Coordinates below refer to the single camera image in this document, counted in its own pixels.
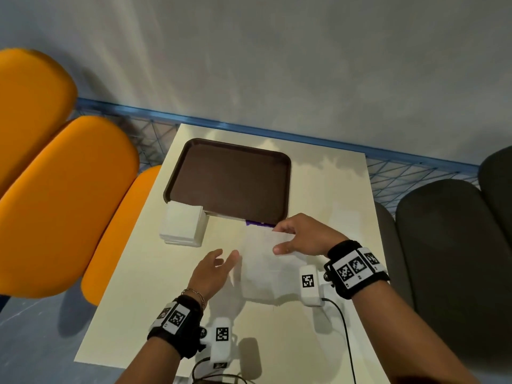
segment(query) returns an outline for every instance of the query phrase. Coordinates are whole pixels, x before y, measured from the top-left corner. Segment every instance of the stack of napkins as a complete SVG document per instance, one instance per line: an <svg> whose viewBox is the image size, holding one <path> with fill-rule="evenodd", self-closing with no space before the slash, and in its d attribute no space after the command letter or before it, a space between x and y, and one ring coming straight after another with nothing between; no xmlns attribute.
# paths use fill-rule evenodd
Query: stack of napkins
<svg viewBox="0 0 512 384"><path fill-rule="evenodd" d="M207 223L208 216L202 206L169 201L160 226L160 238L166 244L200 247Z"/></svg>

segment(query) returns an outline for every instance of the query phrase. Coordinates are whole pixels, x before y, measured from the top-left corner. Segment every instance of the white napkin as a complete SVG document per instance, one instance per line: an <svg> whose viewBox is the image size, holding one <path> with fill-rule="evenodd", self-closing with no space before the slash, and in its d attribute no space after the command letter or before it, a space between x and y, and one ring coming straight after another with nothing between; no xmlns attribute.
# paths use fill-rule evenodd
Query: white napkin
<svg viewBox="0 0 512 384"><path fill-rule="evenodd" d="M169 201L159 235L166 244L200 247L207 223L202 206Z"/></svg>
<svg viewBox="0 0 512 384"><path fill-rule="evenodd" d="M306 256L293 252L275 255L274 245L294 238L294 234L272 232L271 228L249 225L246 229L242 255L242 296L272 303L288 294L299 294L298 269L307 264Z"/></svg>

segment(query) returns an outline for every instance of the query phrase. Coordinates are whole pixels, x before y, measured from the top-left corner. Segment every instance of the wrist strap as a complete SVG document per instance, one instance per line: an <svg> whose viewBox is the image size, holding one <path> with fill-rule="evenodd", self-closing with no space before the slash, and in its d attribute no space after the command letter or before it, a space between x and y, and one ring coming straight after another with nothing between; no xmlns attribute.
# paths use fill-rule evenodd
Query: wrist strap
<svg viewBox="0 0 512 384"><path fill-rule="evenodd" d="M201 305L192 297L180 295L157 316L147 338L162 338L176 349L181 358L191 358L200 348L199 323L202 317Z"/></svg>
<svg viewBox="0 0 512 384"><path fill-rule="evenodd" d="M327 256L330 261L324 269L340 297L351 299L378 280L389 281L384 266L357 241L343 241L331 248Z"/></svg>

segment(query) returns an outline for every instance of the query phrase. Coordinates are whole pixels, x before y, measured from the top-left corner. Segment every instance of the wall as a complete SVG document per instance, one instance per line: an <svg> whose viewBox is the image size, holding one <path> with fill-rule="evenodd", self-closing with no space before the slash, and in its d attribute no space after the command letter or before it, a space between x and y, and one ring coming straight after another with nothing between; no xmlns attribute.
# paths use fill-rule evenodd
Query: wall
<svg viewBox="0 0 512 384"><path fill-rule="evenodd" d="M80 96L480 163L512 144L512 0L0 0Z"/></svg>

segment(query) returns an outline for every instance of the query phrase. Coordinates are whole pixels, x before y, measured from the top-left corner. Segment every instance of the table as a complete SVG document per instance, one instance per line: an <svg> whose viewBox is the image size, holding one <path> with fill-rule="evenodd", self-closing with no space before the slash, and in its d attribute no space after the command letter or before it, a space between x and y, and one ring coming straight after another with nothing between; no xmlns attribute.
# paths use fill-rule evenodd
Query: table
<svg viewBox="0 0 512 384"><path fill-rule="evenodd" d="M223 248L225 257L240 247L246 225L234 219L210 217L201 248L166 245L158 236L164 188L184 144L193 138L287 154L292 161L288 215L305 213L327 224L331 220L332 225L331 213L337 205L360 219L360 231L355 233L359 237L354 238L385 264L364 154L181 124L75 361L126 368L144 344L150 324L186 287L199 260L216 248ZM340 223L353 230L350 221L338 221L333 227L345 230ZM232 281L219 299L210 301L202 321L208 323L210 311L222 315L231 310L228 316L234 317L233 334L242 359L234 360L226 373L240 373L242 365L243 374L258 384L352 382L345 335L335 309L327 308L329 320L321 309L299 301L280 306L237 299L226 302L222 300L226 289L233 292ZM338 302L349 327L357 382L387 382L352 302L340 298ZM194 364L194 359L183 359L178 375L188 376Z"/></svg>

